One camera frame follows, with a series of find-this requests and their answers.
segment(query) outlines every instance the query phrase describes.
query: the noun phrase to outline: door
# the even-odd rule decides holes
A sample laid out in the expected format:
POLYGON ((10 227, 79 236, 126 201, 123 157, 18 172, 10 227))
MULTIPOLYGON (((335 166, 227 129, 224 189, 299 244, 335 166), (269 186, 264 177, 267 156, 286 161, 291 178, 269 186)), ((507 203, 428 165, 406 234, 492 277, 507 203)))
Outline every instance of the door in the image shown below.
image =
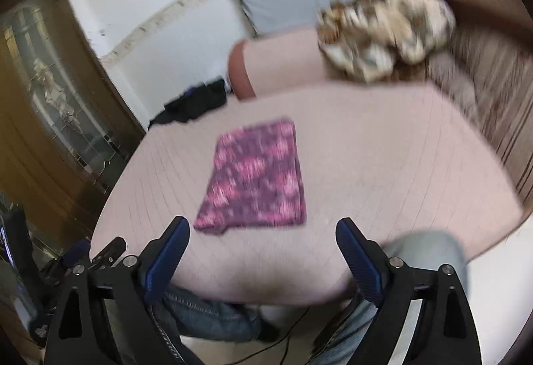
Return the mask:
POLYGON ((0 192, 68 245, 90 236, 144 131, 67 0, 1 0, 0 29, 0 192))

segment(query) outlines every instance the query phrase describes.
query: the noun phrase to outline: screw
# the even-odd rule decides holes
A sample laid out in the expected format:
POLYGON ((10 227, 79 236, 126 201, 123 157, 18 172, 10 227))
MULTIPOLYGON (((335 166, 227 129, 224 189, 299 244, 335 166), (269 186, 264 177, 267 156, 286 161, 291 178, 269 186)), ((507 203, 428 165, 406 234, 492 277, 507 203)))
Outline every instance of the screw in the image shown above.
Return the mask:
POLYGON ((400 268, 401 266, 403 266, 403 260, 400 257, 392 257, 388 260, 388 263, 392 267, 396 267, 396 268, 400 268))
POLYGON ((122 260, 122 263, 126 267, 134 266, 135 264, 137 264, 137 257, 135 257, 134 255, 128 255, 126 258, 122 260))
POLYGON ((442 266, 442 271, 447 274, 447 275, 453 275, 455 273, 455 270, 452 266, 450 266, 449 264, 444 264, 442 266))
POLYGON ((74 275, 81 275, 83 273, 83 271, 85 270, 85 266, 83 264, 77 264, 76 266, 74 266, 74 268, 72 269, 72 273, 74 275))

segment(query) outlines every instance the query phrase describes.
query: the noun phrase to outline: blue jeans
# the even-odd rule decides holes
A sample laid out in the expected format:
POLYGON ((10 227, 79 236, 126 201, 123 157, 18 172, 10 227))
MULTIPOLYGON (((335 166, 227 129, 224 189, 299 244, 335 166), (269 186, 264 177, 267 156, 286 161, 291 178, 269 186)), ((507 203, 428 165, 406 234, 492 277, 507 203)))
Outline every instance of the blue jeans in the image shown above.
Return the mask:
MULTIPOLYGON (((420 231, 394 240, 384 247, 389 257, 400 257, 411 267, 438 269, 454 266, 467 291, 466 258, 459 243, 449 234, 420 231)), ((411 302, 406 323, 394 350, 390 365, 401 364, 414 333, 422 301, 411 302)), ((189 291, 170 286, 163 300, 151 309, 159 326, 171 341, 180 335, 196 338, 246 342, 258 339, 265 322, 257 311, 239 305, 209 302, 189 291)), ((366 334, 376 307, 359 296, 326 326, 315 340, 315 348, 306 365, 344 365, 366 334)))

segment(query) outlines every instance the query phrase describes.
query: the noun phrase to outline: purple floral cloth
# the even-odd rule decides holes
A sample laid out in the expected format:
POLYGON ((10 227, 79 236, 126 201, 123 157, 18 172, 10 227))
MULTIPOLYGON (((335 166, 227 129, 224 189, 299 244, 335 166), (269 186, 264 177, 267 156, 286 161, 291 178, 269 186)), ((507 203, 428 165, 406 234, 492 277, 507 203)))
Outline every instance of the purple floral cloth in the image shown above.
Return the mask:
POLYGON ((195 229, 222 234, 229 227, 304 222, 294 122, 281 118, 221 135, 195 229))

